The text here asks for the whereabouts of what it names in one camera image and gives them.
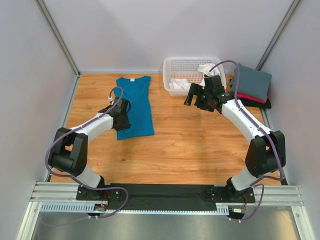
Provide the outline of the blue t shirt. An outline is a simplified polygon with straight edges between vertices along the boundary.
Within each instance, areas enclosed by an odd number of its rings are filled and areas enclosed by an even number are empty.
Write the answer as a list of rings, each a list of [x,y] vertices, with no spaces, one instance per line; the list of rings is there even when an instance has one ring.
[[[122,98],[128,100],[131,108],[127,113],[130,128],[117,132],[118,140],[147,137],[155,134],[149,101],[150,76],[139,78],[120,77],[116,85],[123,89]]]

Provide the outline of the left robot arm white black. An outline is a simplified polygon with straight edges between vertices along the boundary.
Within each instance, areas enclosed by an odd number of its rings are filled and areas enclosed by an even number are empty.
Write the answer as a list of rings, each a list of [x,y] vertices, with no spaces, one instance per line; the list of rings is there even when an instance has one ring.
[[[106,131],[129,129],[130,109],[131,103],[128,100],[116,97],[109,106],[82,125],[61,127],[56,131],[53,147],[47,156],[47,165],[80,182],[77,200],[107,200],[104,178],[88,165],[88,144]]]

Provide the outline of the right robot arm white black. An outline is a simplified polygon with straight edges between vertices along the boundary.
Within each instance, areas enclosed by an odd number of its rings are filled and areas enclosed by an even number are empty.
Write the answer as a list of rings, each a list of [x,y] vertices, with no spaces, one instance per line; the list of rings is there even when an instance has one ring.
[[[220,76],[206,76],[203,82],[203,85],[191,83],[184,104],[194,103],[201,110],[218,111],[237,127],[249,143],[244,168],[227,180],[222,191],[226,198],[231,202],[238,201],[246,190],[262,179],[271,179],[271,173],[275,171],[279,172],[276,180],[283,180],[286,165],[284,134],[259,122],[233,92],[225,91]]]

